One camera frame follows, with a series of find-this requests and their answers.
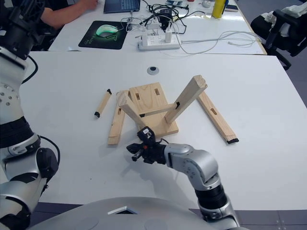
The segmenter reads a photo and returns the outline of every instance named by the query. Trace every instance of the laptop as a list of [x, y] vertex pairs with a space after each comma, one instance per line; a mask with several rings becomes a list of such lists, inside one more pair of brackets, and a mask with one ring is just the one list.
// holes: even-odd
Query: laptop
[[120, 13], [140, 10], [141, 0], [106, 0], [104, 13]]

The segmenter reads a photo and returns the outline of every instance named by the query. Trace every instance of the person's arm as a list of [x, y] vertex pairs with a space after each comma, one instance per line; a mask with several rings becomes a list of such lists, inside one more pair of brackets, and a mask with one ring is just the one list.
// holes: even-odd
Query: person's arm
[[97, 0], [80, 0], [72, 6], [57, 11], [45, 8], [41, 20], [55, 29], [59, 29], [81, 16], [85, 11], [94, 10], [96, 6]]

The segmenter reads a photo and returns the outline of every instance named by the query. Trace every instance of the person's hand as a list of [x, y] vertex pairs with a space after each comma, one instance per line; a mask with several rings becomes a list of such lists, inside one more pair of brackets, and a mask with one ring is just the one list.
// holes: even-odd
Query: person's hand
[[79, 3], [87, 10], [94, 10], [97, 7], [98, 0], [80, 0]]

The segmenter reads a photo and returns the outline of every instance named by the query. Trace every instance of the mouse pad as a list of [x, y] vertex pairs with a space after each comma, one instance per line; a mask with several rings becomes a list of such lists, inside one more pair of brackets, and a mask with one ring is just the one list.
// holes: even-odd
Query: mouse pad
[[[96, 30], [102, 25], [115, 26], [118, 32], [107, 37], [100, 37], [96, 35]], [[127, 35], [126, 25], [127, 23], [94, 21], [79, 43], [79, 47], [121, 49]]]

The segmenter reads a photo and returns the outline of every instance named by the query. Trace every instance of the black cable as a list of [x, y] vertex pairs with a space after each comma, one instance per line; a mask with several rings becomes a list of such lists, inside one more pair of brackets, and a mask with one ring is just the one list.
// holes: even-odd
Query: black cable
[[[176, 20], [175, 20], [175, 22], [178, 21], [178, 20], [180, 20], [180, 22], [181, 22], [182, 25], [184, 26], [184, 31], [183, 31], [183, 32], [179, 32], [179, 31], [178, 31], [178, 33], [176, 33], [176, 34], [179, 34], [179, 35], [183, 35], [183, 34], [186, 32], [186, 30], [187, 30], [187, 25], [185, 25], [185, 24], [183, 23], [182, 19], [185, 18], [185, 17], [188, 17], [188, 16], [192, 15], [192, 14], [195, 13], [195, 12], [202, 12], [202, 11], [195, 11], [195, 12], [189, 14], [189, 6], [188, 6], [188, 5], [185, 6], [185, 7], [184, 7], [184, 6], [174, 6], [174, 5], [162, 5], [162, 4], [153, 4], [153, 5], [149, 5], [145, 0], [142, 0], [142, 1], [144, 1], [144, 2], [147, 4], [146, 7], [148, 8], [148, 11], [152, 13], [152, 15], [151, 15], [150, 17], [148, 17], [147, 19], [145, 19], [144, 21], [142, 21], [142, 22], [140, 23], [140, 25], [142, 25], [142, 24], [144, 23], [144, 26], [146, 26], [147, 23], [149, 22], [149, 20], [151, 20], [152, 18], [154, 18], [154, 17], [159, 17], [160, 15], [164, 15], [164, 14], [157, 13], [157, 12], [156, 12], [157, 10], [161, 10], [161, 9], [170, 9], [171, 12], [174, 14], [174, 16], [177, 17]], [[183, 17], [180, 17], [180, 16], [179, 16], [179, 11], [178, 11], [177, 9], [175, 9], [176, 7], [177, 7], [177, 8], [181, 8], [181, 9], [186, 9], [186, 10], [188, 11], [187, 14], [184, 15]]]
[[145, 2], [147, 4], [147, 6], [149, 6], [149, 4], [145, 0], [142, 0], [142, 1]]
[[162, 140], [163, 140], [163, 141], [165, 141], [167, 144], [169, 144], [167, 140], [165, 140], [165, 139], [161, 138], [161, 141], [162, 141]]
[[44, 136], [39, 136], [40, 138], [42, 139], [45, 139], [46, 141], [50, 142], [56, 149], [57, 149], [57, 152], [58, 152], [58, 165], [59, 165], [59, 162], [61, 160], [61, 153], [60, 153], [60, 150], [58, 148], [58, 146], [56, 145], [56, 143], [54, 143], [52, 140], [44, 137]]
[[192, 15], [192, 14], [194, 14], [194, 13], [196, 13], [196, 12], [200, 12], [200, 13], [206, 14], [204, 11], [194, 11], [194, 12], [192, 12], [192, 13], [190, 13], [190, 14], [184, 15], [184, 16], [181, 17], [180, 19], [184, 19], [184, 18], [186, 18], [186, 17], [189, 17], [190, 15]]
[[35, 65], [35, 70], [33, 71], [33, 73], [30, 74], [29, 77], [27, 77], [26, 79], [23, 80], [22, 84], [29, 81], [38, 71], [38, 65], [37, 65], [36, 61], [30, 55], [28, 57], [33, 61], [34, 65]]

